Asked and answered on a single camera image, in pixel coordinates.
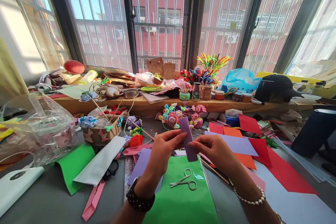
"white cup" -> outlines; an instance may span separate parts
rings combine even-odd
[[[280,118],[283,121],[293,121],[297,119],[302,119],[302,116],[295,110],[288,110],[285,114],[282,114]]]

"wooden stick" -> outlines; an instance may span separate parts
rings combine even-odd
[[[142,132],[146,133],[147,136],[149,136],[152,140],[154,140],[154,137],[152,137],[151,135],[149,135],[146,131],[142,130]]]
[[[115,115],[116,115],[116,113],[117,113],[117,111],[118,111],[118,109],[119,109],[119,107],[120,107],[120,104],[123,102],[123,100],[124,100],[124,99],[122,99],[122,100],[119,102],[119,105],[118,105],[116,111],[114,112],[114,115],[111,117],[110,122],[112,121],[113,117],[115,117]]]
[[[230,183],[225,179],[225,178],[223,178],[218,172],[216,172],[216,170],[214,169],[214,168],[212,168],[210,165],[208,165],[206,162],[204,162],[202,159],[201,159],[201,161],[210,169],[210,170],[212,170],[214,173],[216,173],[217,174],[217,176],[218,177],[220,177],[222,180],[224,180],[224,182],[226,182],[227,184],[229,184],[230,185]]]
[[[105,116],[105,118],[110,121],[110,119],[105,115],[104,111],[98,106],[98,104],[96,103],[96,101],[94,99],[92,99],[92,101],[94,102],[94,104],[97,106],[97,108],[100,110],[100,112],[103,113],[103,115]]]

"gray table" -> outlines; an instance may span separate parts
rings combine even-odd
[[[162,133],[160,121],[144,118],[143,122],[144,129],[147,132],[150,132],[150,128],[154,128]],[[78,134],[78,138],[83,141],[81,132]],[[147,141],[149,141],[149,138],[145,135],[144,142]],[[289,162],[320,193],[320,198],[336,212],[336,188],[328,183],[317,183],[292,157],[282,150],[276,150],[276,152]],[[0,177],[13,170],[22,169],[31,160],[32,157],[30,156],[24,158],[1,172]],[[316,156],[312,162],[315,165],[321,165],[323,160]],[[248,223],[240,202],[232,189],[207,168],[205,168],[205,173],[213,201],[219,213],[220,223]],[[121,159],[116,176],[106,182],[97,209],[88,223],[109,223],[118,214],[124,203],[124,175],[125,162]],[[82,219],[82,213],[91,190],[92,186],[87,185],[70,196],[65,187],[60,167],[48,166],[44,174],[0,218],[0,223],[85,223]]]

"white wall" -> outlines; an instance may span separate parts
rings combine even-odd
[[[0,0],[0,37],[27,85],[35,85],[46,71],[16,0]]]

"blue plastic bag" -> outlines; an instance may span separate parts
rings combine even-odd
[[[230,88],[237,88],[240,92],[252,93],[257,89],[262,78],[254,76],[250,70],[245,68],[232,69],[224,77],[219,90],[227,92]]]

